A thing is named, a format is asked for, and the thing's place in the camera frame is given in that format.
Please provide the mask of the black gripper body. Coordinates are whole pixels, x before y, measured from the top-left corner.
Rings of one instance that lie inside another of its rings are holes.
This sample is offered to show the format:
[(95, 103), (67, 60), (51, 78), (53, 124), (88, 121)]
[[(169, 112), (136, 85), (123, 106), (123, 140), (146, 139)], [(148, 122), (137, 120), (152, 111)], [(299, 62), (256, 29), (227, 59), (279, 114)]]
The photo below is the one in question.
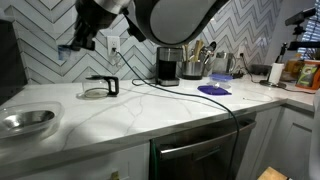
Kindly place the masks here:
[(98, 30), (99, 24), (93, 13), (78, 14), (72, 49), (74, 51), (80, 51), (84, 48), (93, 51), (95, 49), (95, 41), (93, 38), (97, 35)]

